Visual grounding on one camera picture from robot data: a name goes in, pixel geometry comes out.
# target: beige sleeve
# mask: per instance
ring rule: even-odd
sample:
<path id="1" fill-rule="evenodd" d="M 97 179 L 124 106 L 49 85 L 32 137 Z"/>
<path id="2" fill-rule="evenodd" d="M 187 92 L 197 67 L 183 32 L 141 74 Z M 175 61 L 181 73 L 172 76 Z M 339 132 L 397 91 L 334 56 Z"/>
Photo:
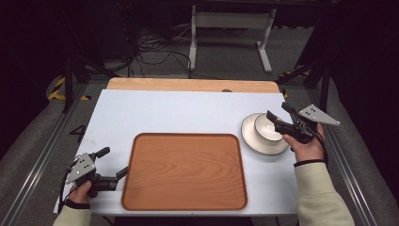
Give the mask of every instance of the beige sleeve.
<path id="1" fill-rule="evenodd" d="M 83 226 L 89 225 L 91 211 L 89 209 L 72 209 L 64 205 L 61 213 L 56 218 L 54 226 Z"/>
<path id="2" fill-rule="evenodd" d="M 295 168 L 300 225 L 355 225 L 352 216 L 335 190 L 325 163 L 310 163 Z"/>

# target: plate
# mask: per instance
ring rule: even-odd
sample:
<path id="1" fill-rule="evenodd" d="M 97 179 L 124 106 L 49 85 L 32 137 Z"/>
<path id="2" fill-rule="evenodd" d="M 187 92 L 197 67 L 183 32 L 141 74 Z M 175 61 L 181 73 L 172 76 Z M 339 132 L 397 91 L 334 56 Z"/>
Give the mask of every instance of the plate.
<path id="1" fill-rule="evenodd" d="M 284 152 L 288 147 L 288 143 L 285 142 L 285 140 L 282 139 L 275 144 L 271 144 L 270 140 L 261 137 L 256 132 L 255 121 L 262 114 L 263 113 L 255 113 L 249 115 L 243 120 L 243 123 L 241 125 L 241 134 L 244 138 L 244 141 L 249 147 L 251 147 L 258 153 L 278 154 Z"/>

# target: gray bracket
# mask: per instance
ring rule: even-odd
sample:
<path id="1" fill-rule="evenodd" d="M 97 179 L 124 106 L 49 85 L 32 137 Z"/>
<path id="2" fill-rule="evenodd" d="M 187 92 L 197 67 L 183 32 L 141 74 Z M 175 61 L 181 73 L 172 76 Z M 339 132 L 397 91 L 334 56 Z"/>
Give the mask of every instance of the gray bracket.
<path id="1" fill-rule="evenodd" d="M 315 121 L 330 125 L 341 124 L 339 121 L 332 119 L 328 114 L 317 108 L 315 105 L 309 105 L 308 107 L 299 111 L 298 114 L 310 121 Z"/>
<path id="2" fill-rule="evenodd" d="M 95 169 L 96 166 L 94 166 L 94 162 L 91 160 L 90 156 L 87 153 L 83 153 L 77 160 L 65 184 L 69 184 Z"/>

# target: person's hand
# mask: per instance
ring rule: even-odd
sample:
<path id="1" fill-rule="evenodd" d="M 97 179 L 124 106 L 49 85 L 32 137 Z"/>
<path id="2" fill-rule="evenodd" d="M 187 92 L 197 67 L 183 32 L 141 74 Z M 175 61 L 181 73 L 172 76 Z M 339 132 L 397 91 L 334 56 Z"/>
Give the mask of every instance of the person's hand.
<path id="1" fill-rule="evenodd" d="M 91 188 L 91 181 L 84 182 L 81 186 L 71 188 L 69 200 L 75 203 L 88 204 L 88 191 Z"/>
<path id="2" fill-rule="evenodd" d="M 324 140 L 324 130 L 320 123 L 317 123 L 317 131 Z M 322 159 L 324 160 L 324 152 L 319 141 L 314 137 L 313 140 L 307 144 L 298 142 L 295 138 L 289 135 L 283 135 L 282 138 L 291 146 L 295 152 L 296 162 Z"/>

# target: person's arm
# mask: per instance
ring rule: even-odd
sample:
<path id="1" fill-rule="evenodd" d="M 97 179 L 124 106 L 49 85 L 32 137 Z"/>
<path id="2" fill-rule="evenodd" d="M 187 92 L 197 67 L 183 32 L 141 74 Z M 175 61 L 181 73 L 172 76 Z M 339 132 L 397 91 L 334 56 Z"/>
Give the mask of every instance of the person's arm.
<path id="1" fill-rule="evenodd" d="M 90 224 L 91 211 L 88 204 L 88 191 L 91 181 L 86 181 L 76 189 L 73 189 L 65 202 L 61 213 L 56 218 L 54 226 L 84 226 Z"/>
<path id="2" fill-rule="evenodd" d="M 324 137 L 320 124 L 317 125 L 317 131 Z M 355 225 L 345 202 L 331 182 L 319 141 L 314 138 L 308 144 L 301 144 L 288 135 L 283 135 L 283 139 L 295 152 L 299 224 Z"/>

